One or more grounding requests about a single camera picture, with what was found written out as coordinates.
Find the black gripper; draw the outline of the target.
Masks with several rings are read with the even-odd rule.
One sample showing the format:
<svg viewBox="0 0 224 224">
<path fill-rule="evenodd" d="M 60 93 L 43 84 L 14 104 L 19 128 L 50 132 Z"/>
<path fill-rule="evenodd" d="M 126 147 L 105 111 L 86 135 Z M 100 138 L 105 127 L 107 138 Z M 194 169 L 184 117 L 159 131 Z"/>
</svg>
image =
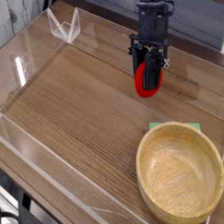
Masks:
<svg viewBox="0 0 224 224">
<path fill-rule="evenodd" d="M 162 67 L 169 66 L 169 44 L 164 41 L 143 41 L 135 33 L 129 36 L 129 54 L 133 56 L 133 70 L 136 73 L 139 65 L 144 61 L 143 89 L 151 91 L 159 86 Z"/>
</svg>

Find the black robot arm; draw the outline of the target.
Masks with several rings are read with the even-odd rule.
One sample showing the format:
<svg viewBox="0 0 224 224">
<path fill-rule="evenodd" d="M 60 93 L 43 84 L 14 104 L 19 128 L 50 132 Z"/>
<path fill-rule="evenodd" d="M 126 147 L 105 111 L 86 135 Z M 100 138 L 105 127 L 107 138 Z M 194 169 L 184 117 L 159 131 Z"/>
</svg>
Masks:
<svg viewBox="0 0 224 224">
<path fill-rule="evenodd" d="M 171 0 L 138 0 L 138 33 L 131 33 L 129 53 L 133 56 L 133 70 L 137 94 L 143 98 L 154 96 L 160 89 L 163 67 L 169 65 L 169 18 L 175 4 Z"/>
</svg>

